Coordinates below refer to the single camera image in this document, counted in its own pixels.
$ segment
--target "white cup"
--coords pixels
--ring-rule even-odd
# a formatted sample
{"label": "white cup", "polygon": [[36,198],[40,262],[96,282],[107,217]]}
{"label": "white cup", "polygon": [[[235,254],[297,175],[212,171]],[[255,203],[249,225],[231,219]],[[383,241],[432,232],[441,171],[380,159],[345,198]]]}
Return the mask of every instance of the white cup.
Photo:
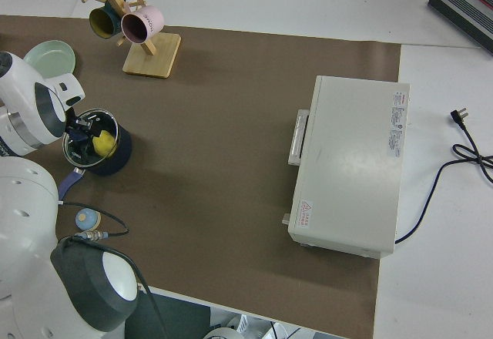
{"label": "white cup", "polygon": [[123,35],[136,44],[142,44],[147,39],[161,32],[164,27],[164,17],[155,6],[147,5],[127,13],[122,17]]}

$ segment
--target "green plate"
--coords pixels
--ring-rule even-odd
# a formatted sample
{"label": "green plate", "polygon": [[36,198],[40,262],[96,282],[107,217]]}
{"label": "green plate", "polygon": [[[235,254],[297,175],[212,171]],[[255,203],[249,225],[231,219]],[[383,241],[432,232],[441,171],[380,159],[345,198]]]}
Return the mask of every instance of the green plate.
{"label": "green plate", "polygon": [[51,40],[36,45],[24,57],[45,79],[74,72],[75,54],[69,44]]}

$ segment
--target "brown table mat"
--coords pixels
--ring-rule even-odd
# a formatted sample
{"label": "brown table mat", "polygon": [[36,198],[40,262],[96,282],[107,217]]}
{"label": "brown table mat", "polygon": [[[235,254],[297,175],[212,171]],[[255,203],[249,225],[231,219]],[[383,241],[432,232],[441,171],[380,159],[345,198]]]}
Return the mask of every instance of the brown table mat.
{"label": "brown table mat", "polygon": [[[87,173],[66,199],[122,217],[130,235],[108,243],[154,287],[342,337],[372,337],[379,263],[291,240],[281,220],[297,167],[287,157],[316,75],[397,81],[400,46],[166,31],[179,33],[182,45],[171,76],[153,79],[123,73],[129,44],[98,38],[85,19],[0,16],[1,50],[23,57],[45,40],[69,43],[86,92],[76,112],[108,109],[131,132],[128,165],[106,178]],[[57,183],[72,170],[61,140],[28,158]],[[59,213],[59,236],[76,232],[75,211]]]}

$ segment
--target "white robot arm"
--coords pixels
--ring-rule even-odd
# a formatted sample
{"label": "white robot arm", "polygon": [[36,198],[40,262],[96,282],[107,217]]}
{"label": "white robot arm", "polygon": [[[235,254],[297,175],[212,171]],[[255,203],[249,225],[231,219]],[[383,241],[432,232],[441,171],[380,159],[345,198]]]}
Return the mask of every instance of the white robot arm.
{"label": "white robot arm", "polygon": [[114,254],[57,241],[58,194],[40,165],[0,158],[0,337],[90,339],[135,309],[132,268]]}
{"label": "white robot arm", "polygon": [[0,156],[24,156],[60,138],[65,111],[84,97],[72,74],[43,79],[18,56],[0,52]]}

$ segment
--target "mug rack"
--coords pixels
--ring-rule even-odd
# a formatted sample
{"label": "mug rack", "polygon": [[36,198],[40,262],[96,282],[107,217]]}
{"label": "mug rack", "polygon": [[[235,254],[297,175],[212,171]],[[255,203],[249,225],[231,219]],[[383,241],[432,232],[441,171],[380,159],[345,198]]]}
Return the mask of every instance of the mug rack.
{"label": "mug rack", "polygon": [[[129,12],[124,0],[107,0],[119,17]],[[135,0],[128,4],[130,7],[143,6],[145,1]],[[116,44],[120,46],[125,40],[123,36]],[[126,57],[123,71],[130,75],[167,78],[175,61],[181,37],[174,33],[160,32],[143,44],[132,43]]]}

